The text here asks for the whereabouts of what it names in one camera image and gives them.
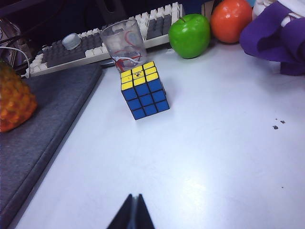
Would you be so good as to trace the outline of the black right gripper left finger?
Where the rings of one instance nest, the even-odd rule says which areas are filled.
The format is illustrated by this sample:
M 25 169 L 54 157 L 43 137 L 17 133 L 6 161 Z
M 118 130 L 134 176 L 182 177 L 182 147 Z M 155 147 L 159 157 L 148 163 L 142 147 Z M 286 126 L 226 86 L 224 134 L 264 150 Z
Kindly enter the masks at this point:
M 137 198 L 129 194 L 115 217 L 110 222 L 108 229 L 136 229 Z

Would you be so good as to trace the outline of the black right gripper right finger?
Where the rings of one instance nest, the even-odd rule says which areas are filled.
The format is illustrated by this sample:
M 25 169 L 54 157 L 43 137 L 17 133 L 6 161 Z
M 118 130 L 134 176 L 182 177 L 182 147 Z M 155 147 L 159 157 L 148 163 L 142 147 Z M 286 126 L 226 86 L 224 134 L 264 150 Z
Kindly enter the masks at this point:
M 137 198 L 135 225 L 137 229 L 155 229 L 142 194 Z

